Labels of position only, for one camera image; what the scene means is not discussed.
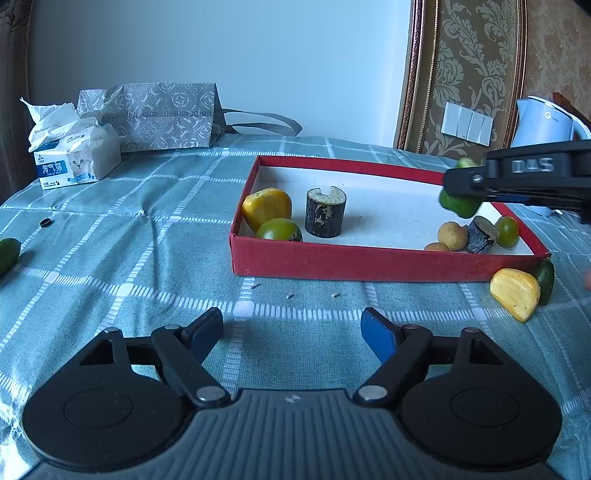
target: kettle spout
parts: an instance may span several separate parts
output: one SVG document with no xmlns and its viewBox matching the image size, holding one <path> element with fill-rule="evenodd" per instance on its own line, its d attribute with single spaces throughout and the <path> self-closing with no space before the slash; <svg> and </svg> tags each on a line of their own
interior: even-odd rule
<svg viewBox="0 0 591 480">
<path fill-rule="evenodd" d="M 519 112 L 519 121 L 521 122 L 521 117 L 523 116 L 524 112 L 525 112 L 525 107 L 527 106 L 527 103 L 529 102 L 529 100 L 522 98 L 520 100 L 517 100 L 517 111 Z"/>
</svg>

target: red box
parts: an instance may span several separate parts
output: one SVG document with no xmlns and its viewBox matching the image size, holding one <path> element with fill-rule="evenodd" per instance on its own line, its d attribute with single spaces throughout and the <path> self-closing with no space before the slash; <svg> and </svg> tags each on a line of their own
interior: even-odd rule
<svg viewBox="0 0 591 480">
<path fill-rule="evenodd" d="M 493 223 L 514 217 L 520 239 L 487 254 L 423 251 L 437 241 L 443 222 L 462 220 L 439 205 L 443 174 L 416 168 L 328 158 L 256 158 L 230 230 L 232 270 L 249 277 L 314 280 L 457 282 L 489 281 L 501 268 L 531 271 L 550 253 L 502 203 L 483 203 L 478 215 Z M 335 185 L 347 194 L 342 233 L 319 239 L 304 228 L 306 191 Z M 254 238 L 242 219 L 244 198 L 276 186 L 291 197 L 303 242 Z"/>
</svg>

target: yellow mango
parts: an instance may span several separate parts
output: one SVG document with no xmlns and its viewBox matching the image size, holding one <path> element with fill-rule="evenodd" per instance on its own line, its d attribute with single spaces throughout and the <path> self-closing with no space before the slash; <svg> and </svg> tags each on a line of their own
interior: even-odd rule
<svg viewBox="0 0 591 480">
<path fill-rule="evenodd" d="M 515 320 L 525 323 L 540 301 L 540 285 L 529 273 L 503 268 L 492 277 L 491 295 Z"/>
<path fill-rule="evenodd" d="M 242 202 L 242 216 L 253 232 L 267 220 L 291 220 L 291 199 L 283 190 L 273 187 L 248 195 Z"/>
</svg>

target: green fruit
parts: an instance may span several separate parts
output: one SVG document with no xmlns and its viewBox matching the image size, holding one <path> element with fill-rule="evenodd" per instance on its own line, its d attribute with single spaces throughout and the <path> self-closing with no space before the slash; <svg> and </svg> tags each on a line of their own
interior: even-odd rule
<svg viewBox="0 0 591 480">
<path fill-rule="evenodd" d="M 17 263 L 21 254 L 21 243 L 16 238 L 0 240 L 0 278 Z"/>
<path fill-rule="evenodd" d="M 266 240 L 301 242 L 301 230 L 295 222 L 288 218 L 272 218 L 259 227 L 255 237 Z"/>
<path fill-rule="evenodd" d="M 515 245 L 519 239 L 519 225 L 513 217 L 501 217 L 496 221 L 495 226 L 499 231 L 496 243 L 504 248 Z"/>
<path fill-rule="evenodd" d="M 480 167 L 480 165 L 469 157 L 463 157 L 457 161 L 456 168 L 467 168 L 467 167 Z"/>
<path fill-rule="evenodd" d="M 471 218 L 480 208 L 482 199 L 478 197 L 454 197 L 441 189 L 439 204 L 446 210 L 454 212 L 458 217 Z"/>
<path fill-rule="evenodd" d="M 554 265 L 549 258 L 542 260 L 531 273 L 540 284 L 539 305 L 546 305 L 554 288 Z"/>
</svg>

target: gray gift bag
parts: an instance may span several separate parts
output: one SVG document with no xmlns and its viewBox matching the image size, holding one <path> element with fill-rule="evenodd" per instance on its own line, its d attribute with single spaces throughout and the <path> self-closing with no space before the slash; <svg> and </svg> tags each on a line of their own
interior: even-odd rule
<svg viewBox="0 0 591 480">
<path fill-rule="evenodd" d="M 296 121 L 274 113 L 222 109 L 215 83 L 126 83 L 110 89 L 81 90 L 79 114 L 101 111 L 102 122 L 119 134 L 122 152 L 209 147 L 233 127 L 257 127 L 295 137 Z M 224 113 L 263 115 L 286 125 L 250 123 L 227 125 Z"/>
</svg>

